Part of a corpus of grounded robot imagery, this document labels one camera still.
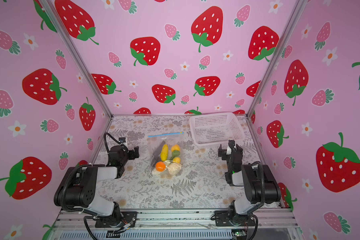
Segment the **dark cucumber toy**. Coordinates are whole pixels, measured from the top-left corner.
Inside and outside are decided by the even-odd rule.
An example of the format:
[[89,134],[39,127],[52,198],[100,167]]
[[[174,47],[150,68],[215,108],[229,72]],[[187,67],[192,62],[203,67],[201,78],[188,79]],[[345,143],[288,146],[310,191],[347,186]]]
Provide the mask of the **dark cucumber toy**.
[[154,167],[156,163],[161,161],[161,151],[162,147],[164,146],[165,142],[162,142],[153,152],[153,159],[151,161],[151,167]]

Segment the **white plastic basket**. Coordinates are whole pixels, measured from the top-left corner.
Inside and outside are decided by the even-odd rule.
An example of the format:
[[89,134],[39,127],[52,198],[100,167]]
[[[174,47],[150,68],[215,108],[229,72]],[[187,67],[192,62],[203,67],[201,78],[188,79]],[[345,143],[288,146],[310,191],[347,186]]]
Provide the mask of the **white plastic basket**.
[[233,113],[192,116],[189,123],[192,139],[198,147],[245,139],[244,129]]

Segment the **orange toy fruit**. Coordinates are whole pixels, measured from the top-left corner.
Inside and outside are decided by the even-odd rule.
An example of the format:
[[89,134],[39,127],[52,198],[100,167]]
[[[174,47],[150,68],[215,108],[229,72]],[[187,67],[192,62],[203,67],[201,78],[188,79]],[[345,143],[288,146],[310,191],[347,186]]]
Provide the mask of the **orange toy fruit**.
[[156,163],[156,165],[155,165],[155,168],[156,168],[156,170],[158,171],[158,172],[163,172],[163,171],[165,171],[166,170],[166,164],[164,163],[164,162],[158,162],[158,163]]

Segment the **yellow banana toy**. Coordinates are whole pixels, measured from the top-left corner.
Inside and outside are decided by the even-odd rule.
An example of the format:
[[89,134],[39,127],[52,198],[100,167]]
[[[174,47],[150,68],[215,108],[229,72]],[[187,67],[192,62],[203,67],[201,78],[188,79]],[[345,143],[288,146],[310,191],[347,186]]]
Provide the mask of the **yellow banana toy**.
[[160,153],[161,161],[166,161],[168,159],[169,147],[167,144],[164,144]]

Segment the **clear zip top bag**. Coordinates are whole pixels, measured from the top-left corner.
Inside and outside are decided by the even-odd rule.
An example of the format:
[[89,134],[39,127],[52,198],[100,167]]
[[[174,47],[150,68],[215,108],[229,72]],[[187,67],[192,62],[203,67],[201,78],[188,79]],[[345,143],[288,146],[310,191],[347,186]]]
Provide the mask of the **clear zip top bag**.
[[149,175],[152,177],[175,176],[183,168],[183,132],[148,137],[150,153]]

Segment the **green leaf toy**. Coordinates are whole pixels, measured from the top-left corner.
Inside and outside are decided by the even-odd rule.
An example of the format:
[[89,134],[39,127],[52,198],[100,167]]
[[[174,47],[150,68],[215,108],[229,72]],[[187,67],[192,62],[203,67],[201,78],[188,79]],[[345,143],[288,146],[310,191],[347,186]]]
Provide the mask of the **green leaf toy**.
[[170,160],[173,160],[174,158],[178,157],[180,155],[180,153],[181,153],[180,151],[174,150],[172,152],[172,156],[171,156]]

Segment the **yellow bell pepper toy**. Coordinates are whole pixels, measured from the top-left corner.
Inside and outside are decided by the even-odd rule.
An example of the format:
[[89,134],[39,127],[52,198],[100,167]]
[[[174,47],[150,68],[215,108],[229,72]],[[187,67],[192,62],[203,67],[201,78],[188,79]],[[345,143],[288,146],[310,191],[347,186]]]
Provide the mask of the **yellow bell pepper toy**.
[[180,148],[179,145],[173,145],[173,146],[171,147],[171,152],[180,151],[180,150],[181,150],[181,148]]

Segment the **white radish toy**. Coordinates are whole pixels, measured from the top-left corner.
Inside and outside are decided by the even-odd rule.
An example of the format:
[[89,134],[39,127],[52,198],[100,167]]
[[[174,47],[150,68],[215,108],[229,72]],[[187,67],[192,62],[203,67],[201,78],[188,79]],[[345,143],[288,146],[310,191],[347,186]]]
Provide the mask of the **white radish toy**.
[[153,176],[161,176],[161,175],[165,174],[166,172],[167,172],[166,170],[160,172],[160,171],[158,171],[158,170],[156,170],[156,169],[153,169],[153,170],[152,170],[152,175],[153,175]]

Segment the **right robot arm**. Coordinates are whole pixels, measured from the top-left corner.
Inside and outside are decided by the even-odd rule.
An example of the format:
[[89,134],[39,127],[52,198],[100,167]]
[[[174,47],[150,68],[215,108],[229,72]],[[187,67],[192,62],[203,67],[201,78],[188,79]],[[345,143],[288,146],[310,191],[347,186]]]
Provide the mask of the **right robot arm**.
[[259,161],[243,164],[244,150],[234,140],[229,140],[225,150],[220,146],[218,156],[227,164],[227,184],[244,188],[244,195],[232,201],[227,211],[214,213],[218,226],[241,225],[265,204],[281,200],[281,190],[269,166]]

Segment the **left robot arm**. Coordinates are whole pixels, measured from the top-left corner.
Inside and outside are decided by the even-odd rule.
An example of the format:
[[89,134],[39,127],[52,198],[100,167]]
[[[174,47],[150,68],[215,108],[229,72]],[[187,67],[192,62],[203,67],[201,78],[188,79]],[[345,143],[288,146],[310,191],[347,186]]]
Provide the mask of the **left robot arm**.
[[96,187],[102,181],[121,178],[126,163],[140,156],[139,147],[128,150],[123,145],[114,146],[108,154],[107,165],[70,167],[55,193],[54,203],[65,212],[87,214],[96,222],[96,228],[132,228],[137,212],[121,212],[120,205],[101,197]]

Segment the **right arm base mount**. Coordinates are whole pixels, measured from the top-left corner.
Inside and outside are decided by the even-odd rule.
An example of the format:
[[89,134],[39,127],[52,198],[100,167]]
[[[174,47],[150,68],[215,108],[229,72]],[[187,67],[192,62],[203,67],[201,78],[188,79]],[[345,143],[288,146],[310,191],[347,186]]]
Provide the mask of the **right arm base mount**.
[[211,221],[214,221],[218,227],[254,227],[256,225],[255,218],[237,215],[228,210],[215,211],[211,216]]

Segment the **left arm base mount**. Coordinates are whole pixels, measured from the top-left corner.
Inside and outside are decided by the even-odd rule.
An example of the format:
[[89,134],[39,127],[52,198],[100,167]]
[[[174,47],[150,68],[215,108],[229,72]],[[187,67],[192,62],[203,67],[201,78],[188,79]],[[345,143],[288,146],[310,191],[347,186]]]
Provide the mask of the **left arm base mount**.
[[108,217],[99,217],[96,220],[95,228],[122,228],[128,225],[128,228],[134,228],[138,212],[123,211],[120,214],[112,214]]

